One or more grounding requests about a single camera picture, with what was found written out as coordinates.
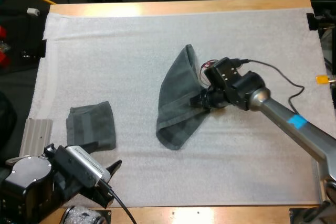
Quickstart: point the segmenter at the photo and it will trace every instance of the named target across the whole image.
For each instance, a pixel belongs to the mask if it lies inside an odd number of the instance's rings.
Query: folded gray cloth
[[[202,89],[196,74],[194,49],[186,45],[160,88],[156,137],[167,148],[180,149],[210,112],[189,106],[190,98]]]
[[[109,102],[70,108],[66,123],[68,145],[97,142],[96,151],[115,148],[116,131]]]

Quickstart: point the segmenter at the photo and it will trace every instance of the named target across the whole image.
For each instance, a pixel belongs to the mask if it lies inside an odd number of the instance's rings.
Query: yellow connector
[[[327,75],[322,75],[322,76],[316,76],[316,82],[317,84],[328,84],[331,82],[336,82],[336,76],[327,76]]]

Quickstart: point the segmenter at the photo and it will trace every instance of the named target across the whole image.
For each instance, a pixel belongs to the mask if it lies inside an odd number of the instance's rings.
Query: white foam sheet
[[[155,136],[160,85],[186,44],[193,45],[198,65],[230,57],[277,66],[306,86],[293,99],[298,111],[336,136],[329,87],[315,83],[326,70],[307,12],[312,9],[131,18],[49,14],[30,117],[53,119],[51,141],[66,145],[70,107],[109,101],[117,148],[93,157],[104,166],[123,160],[110,184],[127,206],[315,204],[316,163],[260,112],[230,106],[211,113],[179,151]],[[273,69],[249,63],[239,72],[248,70],[286,106],[298,91]],[[69,204],[95,206],[82,197]]]

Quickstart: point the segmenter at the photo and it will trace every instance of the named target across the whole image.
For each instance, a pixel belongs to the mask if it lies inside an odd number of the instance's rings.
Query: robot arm
[[[120,200],[108,182],[121,161],[105,169],[80,146],[51,144],[40,157],[6,163],[12,171],[0,187],[0,223],[39,223],[78,193],[105,208]]]
[[[237,68],[248,60],[223,58],[204,73],[211,86],[190,99],[191,106],[223,108],[230,104],[260,111],[308,152],[320,165],[326,193],[336,201],[336,139],[278,103],[270,96],[262,78],[249,71],[241,76]]]

